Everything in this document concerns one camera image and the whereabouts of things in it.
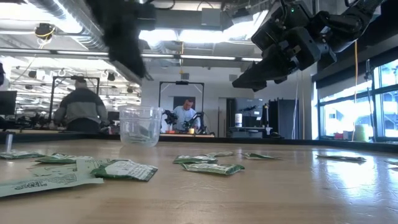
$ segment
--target green snack wrapper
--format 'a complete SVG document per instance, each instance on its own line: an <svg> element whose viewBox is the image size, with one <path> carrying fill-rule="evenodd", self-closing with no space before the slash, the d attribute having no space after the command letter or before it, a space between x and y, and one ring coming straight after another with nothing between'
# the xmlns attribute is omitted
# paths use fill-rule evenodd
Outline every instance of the green snack wrapper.
<svg viewBox="0 0 398 224"><path fill-rule="evenodd" d="M280 157L264 156L256 153L245 153L243 155L246 159L260 159L260 160L280 159Z"/></svg>
<svg viewBox="0 0 398 224"><path fill-rule="evenodd" d="M173 163L174 164L194 164L194 163L216 163L218 160L214 157L208 156L177 156Z"/></svg>
<svg viewBox="0 0 398 224"><path fill-rule="evenodd" d="M187 171L223 175L231 175L244 169L244 166L237 164L181 164L181 166Z"/></svg>
<svg viewBox="0 0 398 224"><path fill-rule="evenodd" d="M339 159L342 161L357 161L357 162L364 162L366 161L363 157L350 157L350 156L324 156L324 155L317 155L318 158L325 158L325 159Z"/></svg>
<svg viewBox="0 0 398 224"><path fill-rule="evenodd" d="M385 161L385 162L391 165L398 166L398 162L392 162L392 161Z"/></svg>
<svg viewBox="0 0 398 224"><path fill-rule="evenodd" d="M233 156L233 154L234 154L233 152L226 151L226 152L212 152L212 153L206 154L205 156L219 157L219 156Z"/></svg>
<svg viewBox="0 0 398 224"><path fill-rule="evenodd" d="M35 157L44 157L45 155L37 153L37 152L25 152L25 151L15 151L11 152L2 152L0 153L0 158L3 159L26 159L26 158L35 158Z"/></svg>
<svg viewBox="0 0 398 224"><path fill-rule="evenodd" d="M54 164L74 164L77 159L92 159L90 156L68 156L62 153L54 153L51 156L46 156L37 159L35 162L54 163Z"/></svg>
<svg viewBox="0 0 398 224"><path fill-rule="evenodd" d="M149 181L156 171L157 167L154 166L138 164L133 161L113 160L93 169L91 174L96 177Z"/></svg>

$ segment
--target person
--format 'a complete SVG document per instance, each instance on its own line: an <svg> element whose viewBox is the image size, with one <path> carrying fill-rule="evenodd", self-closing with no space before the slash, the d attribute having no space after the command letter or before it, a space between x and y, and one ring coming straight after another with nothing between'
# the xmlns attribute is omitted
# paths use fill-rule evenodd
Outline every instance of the person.
<svg viewBox="0 0 398 224"><path fill-rule="evenodd" d="M101 98L87 88L86 80L78 79L76 89L69 93L54 114L58 125L66 117L67 131L98 133L100 123L108 124L108 114Z"/></svg>
<svg viewBox="0 0 398 224"><path fill-rule="evenodd" d="M184 121L190 121L193 116L197 113L194 109L192 109L193 100L187 99L185 100L182 106L178 106L174 108L173 113L177 115L178 120L175 125L173 125L173 129L178 132L186 132L184 127ZM199 118L195 120L193 124L193 128L198 129L200 127Z"/></svg>

